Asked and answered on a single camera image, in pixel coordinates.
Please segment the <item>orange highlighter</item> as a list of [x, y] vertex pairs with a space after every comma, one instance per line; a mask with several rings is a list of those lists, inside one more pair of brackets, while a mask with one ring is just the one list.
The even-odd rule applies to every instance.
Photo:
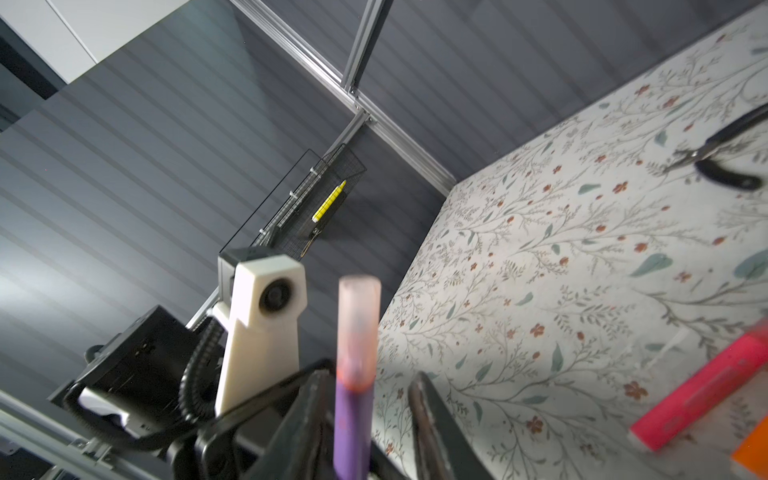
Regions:
[[731, 455], [731, 471], [738, 479], [767, 480], [768, 418], [765, 417]]

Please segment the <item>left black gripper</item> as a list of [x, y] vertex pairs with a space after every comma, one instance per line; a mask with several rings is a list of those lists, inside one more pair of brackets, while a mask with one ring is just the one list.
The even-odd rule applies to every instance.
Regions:
[[[331, 376], [317, 361], [221, 417], [210, 418], [210, 322], [185, 327], [156, 306], [104, 345], [86, 351], [86, 367], [49, 396], [98, 438], [177, 438], [167, 458], [174, 479], [243, 479], [266, 448], [309, 377]], [[327, 421], [329, 457], [332, 429]]]

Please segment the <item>purple highlighter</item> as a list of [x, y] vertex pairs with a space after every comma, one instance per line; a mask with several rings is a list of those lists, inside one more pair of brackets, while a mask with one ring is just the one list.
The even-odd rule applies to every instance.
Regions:
[[369, 472], [373, 387], [358, 392], [336, 381], [333, 467], [338, 479], [366, 479]]

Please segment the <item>translucent pink cap front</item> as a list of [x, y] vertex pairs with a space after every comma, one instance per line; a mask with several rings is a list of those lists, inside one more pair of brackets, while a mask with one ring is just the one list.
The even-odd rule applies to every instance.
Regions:
[[336, 375], [348, 390], [372, 387], [377, 372], [381, 282], [371, 275], [339, 280]]

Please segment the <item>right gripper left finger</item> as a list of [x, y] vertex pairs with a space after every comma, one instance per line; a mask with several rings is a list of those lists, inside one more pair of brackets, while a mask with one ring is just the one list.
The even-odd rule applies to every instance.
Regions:
[[243, 479], [331, 479], [326, 433], [331, 376], [313, 373], [277, 429], [264, 454]]

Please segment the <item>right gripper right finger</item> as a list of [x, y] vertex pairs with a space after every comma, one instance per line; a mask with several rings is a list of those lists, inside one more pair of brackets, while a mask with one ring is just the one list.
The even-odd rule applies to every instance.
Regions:
[[493, 478], [425, 372], [413, 377], [408, 403], [418, 479]]

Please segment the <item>pink highlighter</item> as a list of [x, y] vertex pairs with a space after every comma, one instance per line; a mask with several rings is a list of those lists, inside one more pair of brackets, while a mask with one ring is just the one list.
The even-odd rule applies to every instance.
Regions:
[[763, 318], [637, 420], [628, 439], [642, 450], [660, 450], [766, 366]]

